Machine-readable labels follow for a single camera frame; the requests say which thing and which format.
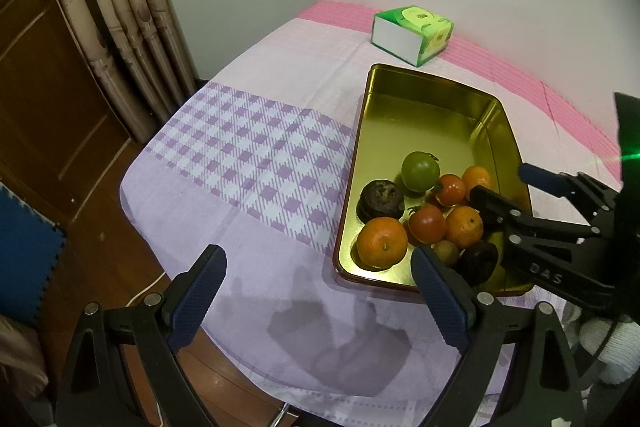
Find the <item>green tissue box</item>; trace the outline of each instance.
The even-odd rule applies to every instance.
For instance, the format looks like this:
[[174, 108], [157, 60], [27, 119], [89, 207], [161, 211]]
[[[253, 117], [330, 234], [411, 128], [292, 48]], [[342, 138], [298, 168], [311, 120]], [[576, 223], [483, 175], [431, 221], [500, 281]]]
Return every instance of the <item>green tissue box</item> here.
[[373, 17], [371, 43], [416, 68], [449, 43], [453, 22], [418, 6], [405, 6]]

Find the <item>red tomato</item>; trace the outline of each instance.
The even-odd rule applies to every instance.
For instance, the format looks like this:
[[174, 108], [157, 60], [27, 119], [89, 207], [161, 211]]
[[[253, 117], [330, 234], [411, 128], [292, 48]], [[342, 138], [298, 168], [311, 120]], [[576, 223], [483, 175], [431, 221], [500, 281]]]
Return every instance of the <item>red tomato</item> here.
[[440, 209], [427, 204], [409, 217], [409, 230], [424, 245], [441, 241], [447, 232], [447, 223]]
[[444, 174], [444, 176], [441, 176], [438, 182], [433, 185], [431, 192], [442, 206], [460, 204], [462, 200], [465, 199], [465, 182], [455, 174]]

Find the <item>wooden door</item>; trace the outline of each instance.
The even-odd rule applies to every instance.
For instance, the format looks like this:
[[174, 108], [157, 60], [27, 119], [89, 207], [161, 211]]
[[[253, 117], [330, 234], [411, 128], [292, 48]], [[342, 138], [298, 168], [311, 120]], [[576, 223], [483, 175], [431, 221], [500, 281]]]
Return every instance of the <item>wooden door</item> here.
[[0, 0], [0, 176], [68, 223], [129, 140], [56, 0]]

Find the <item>orange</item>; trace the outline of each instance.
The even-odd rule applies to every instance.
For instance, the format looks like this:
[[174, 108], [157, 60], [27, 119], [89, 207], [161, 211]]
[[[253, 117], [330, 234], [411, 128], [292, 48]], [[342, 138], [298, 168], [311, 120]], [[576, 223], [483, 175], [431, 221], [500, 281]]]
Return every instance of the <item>orange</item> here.
[[408, 239], [404, 227], [393, 217], [375, 217], [358, 234], [356, 248], [360, 260], [373, 268], [386, 269], [400, 263]]
[[468, 167], [464, 174], [462, 174], [462, 181], [466, 187], [466, 199], [470, 200], [469, 192], [476, 185], [482, 185], [489, 190], [494, 190], [494, 182], [491, 179], [489, 171], [481, 165], [471, 165]]
[[484, 227], [480, 214], [470, 206], [456, 206], [447, 216], [445, 237], [458, 248], [467, 248], [482, 238]]

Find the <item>blue foam mat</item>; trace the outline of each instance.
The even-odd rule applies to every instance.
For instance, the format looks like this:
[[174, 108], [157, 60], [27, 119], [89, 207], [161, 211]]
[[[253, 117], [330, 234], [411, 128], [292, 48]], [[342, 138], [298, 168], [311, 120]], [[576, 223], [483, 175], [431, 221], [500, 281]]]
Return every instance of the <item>blue foam mat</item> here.
[[0, 314], [35, 325], [64, 233], [0, 185]]

